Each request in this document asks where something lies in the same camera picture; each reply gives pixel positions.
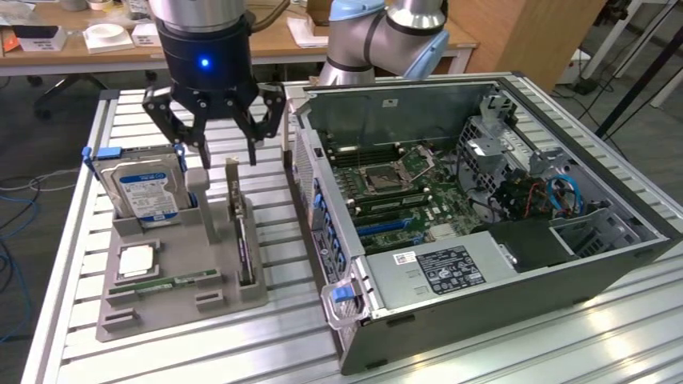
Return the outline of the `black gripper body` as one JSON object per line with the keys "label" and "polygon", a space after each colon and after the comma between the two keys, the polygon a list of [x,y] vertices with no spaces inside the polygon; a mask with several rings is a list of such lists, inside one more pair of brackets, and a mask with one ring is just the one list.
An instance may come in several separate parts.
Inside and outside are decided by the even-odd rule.
{"label": "black gripper body", "polygon": [[156,21],[164,56],[174,80],[174,100],[196,112],[199,100],[208,118],[231,118],[246,112],[259,95],[250,54],[246,18],[223,30],[188,32]]}

